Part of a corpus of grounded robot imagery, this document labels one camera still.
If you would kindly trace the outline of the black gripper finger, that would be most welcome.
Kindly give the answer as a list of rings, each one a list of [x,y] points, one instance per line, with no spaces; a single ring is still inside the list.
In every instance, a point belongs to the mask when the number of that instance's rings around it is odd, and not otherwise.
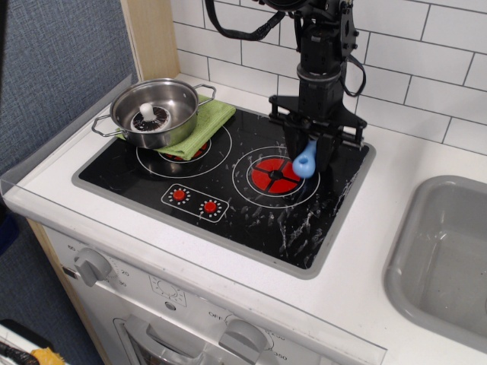
[[[296,157],[307,147],[308,135],[299,129],[285,125],[283,127],[285,144],[289,158],[294,161]]]
[[[321,135],[317,139],[316,171],[326,170],[340,142],[338,135]]]

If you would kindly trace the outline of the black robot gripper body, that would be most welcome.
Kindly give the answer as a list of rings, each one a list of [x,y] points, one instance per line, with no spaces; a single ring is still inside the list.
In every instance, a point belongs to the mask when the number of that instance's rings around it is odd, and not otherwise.
[[[343,104],[344,83],[340,76],[328,80],[301,79],[297,96],[273,95],[269,118],[272,122],[305,132],[309,140],[321,135],[338,135],[340,144],[363,146],[367,123]]]

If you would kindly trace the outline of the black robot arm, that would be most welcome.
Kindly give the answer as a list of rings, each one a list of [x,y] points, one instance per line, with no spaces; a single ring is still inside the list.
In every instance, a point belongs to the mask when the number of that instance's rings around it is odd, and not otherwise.
[[[362,64],[352,55],[359,35],[351,1],[276,1],[294,19],[299,93],[271,96],[269,118],[285,133],[288,155],[301,175],[328,167],[341,144],[363,145],[367,123],[346,109],[343,97],[357,97],[362,90],[345,85],[347,65]]]

